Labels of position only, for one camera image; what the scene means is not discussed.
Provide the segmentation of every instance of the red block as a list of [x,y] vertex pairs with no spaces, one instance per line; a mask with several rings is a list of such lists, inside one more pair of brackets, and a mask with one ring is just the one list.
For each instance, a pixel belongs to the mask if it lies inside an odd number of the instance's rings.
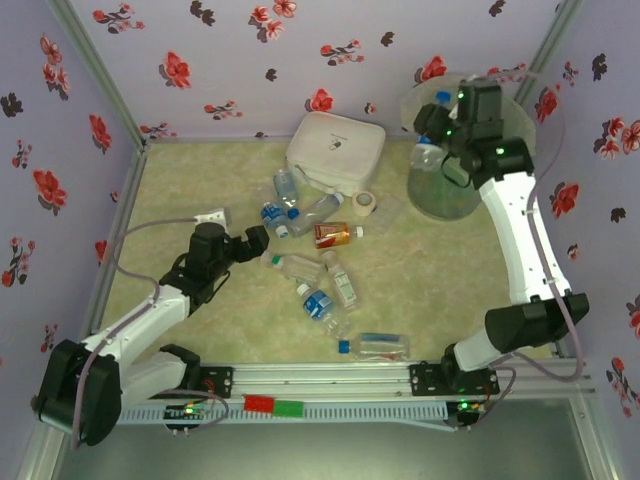
[[244,397],[244,410],[246,412],[273,413],[276,399],[262,397],[260,395],[247,395]]

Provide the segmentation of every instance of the tape roll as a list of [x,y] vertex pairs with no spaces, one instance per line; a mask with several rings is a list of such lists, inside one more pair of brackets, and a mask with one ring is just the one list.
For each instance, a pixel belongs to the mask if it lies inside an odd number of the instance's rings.
[[351,203],[353,203],[353,211],[359,217],[367,217],[376,208],[376,196],[367,191],[356,192],[351,197]]

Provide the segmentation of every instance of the blue label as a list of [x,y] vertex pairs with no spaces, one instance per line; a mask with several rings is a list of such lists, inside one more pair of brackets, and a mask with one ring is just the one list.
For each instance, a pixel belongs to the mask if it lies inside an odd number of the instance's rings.
[[305,312],[314,320],[320,320],[333,308],[333,302],[322,290],[314,292],[303,304]]
[[386,333],[363,333],[360,335],[363,342],[390,342],[399,343],[400,335],[389,335]]
[[270,203],[262,207],[260,216],[265,225],[269,225],[273,220],[278,217],[284,216],[284,210],[274,203]]

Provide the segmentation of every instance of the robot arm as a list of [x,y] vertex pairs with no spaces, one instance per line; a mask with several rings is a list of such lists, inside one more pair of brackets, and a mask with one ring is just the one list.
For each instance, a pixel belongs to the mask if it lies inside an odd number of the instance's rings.
[[[84,389],[80,439],[87,445],[102,441],[122,410],[168,389],[196,389],[200,359],[186,349],[168,345],[147,362],[133,362],[162,333],[210,302],[229,278],[233,263],[259,257],[269,244],[262,226],[247,229],[246,241],[230,238],[223,209],[196,221],[203,223],[191,235],[189,251],[160,279],[157,298],[150,295],[114,325],[79,344],[64,340],[53,349],[32,404],[39,420],[71,433],[80,372],[105,340],[89,367]],[[118,327],[122,330],[114,335]]]
[[527,211],[535,185],[533,162],[524,140],[503,137],[502,89],[495,80],[465,80],[457,99],[452,111],[436,104],[423,107],[414,128],[458,157],[479,190],[498,233],[513,305],[489,310],[480,331],[446,349],[441,365],[454,390],[465,372],[485,369],[518,348],[560,340],[568,332],[537,254],[528,215],[533,215],[553,282],[573,323],[589,310],[586,295],[572,294],[558,267],[537,202],[532,212]]

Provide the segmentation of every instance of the water bottle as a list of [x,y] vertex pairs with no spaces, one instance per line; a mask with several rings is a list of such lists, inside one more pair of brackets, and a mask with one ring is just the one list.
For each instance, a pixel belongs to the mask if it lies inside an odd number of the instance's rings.
[[268,185],[263,185],[256,190],[256,200],[261,208],[260,216],[264,226],[276,232],[280,238],[289,235],[287,224],[289,223],[284,209],[275,200],[273,189]]
[[298,283],[315,286],[324,273],[324,265],[299,255],[274,255],[266,250],[260,257],[260,264],[280,272]]
[[339,318],[333,301],[322,290],[313,290],[303,283],[296,291],[302,297],[302,308],[311,319],[322,325],[329,335],[341,340],[351,330],[351,323]]
[[361,333],[353,340],[340,340],[338,351],[358,360],[397,362],[409,360],[409,338],[389,333]]
[[336,213],[342,202],[344,197],[341,193],[325,195],[291,221],[291,234],[294,237],[301,237],[310,232],[315,224],[324,222]]
[[360,306],[358,296],[356,295],[349,275],[347,275],[347,272],[338,259],[338,254],[333,250],[329,250],[322,254],[322,260],[324,260],[324,264],[327,266],[327,272],[329,272],[333,288],[342,306],[348,312],[357,309]]
[[276,194],[283,205],[288,208],[287,216],[290,219],[296,218],[300,211],[296,207],[298,204],[298,189],[293,174],[284,168],[281,168],[273,176],[273,185],[276,187]]

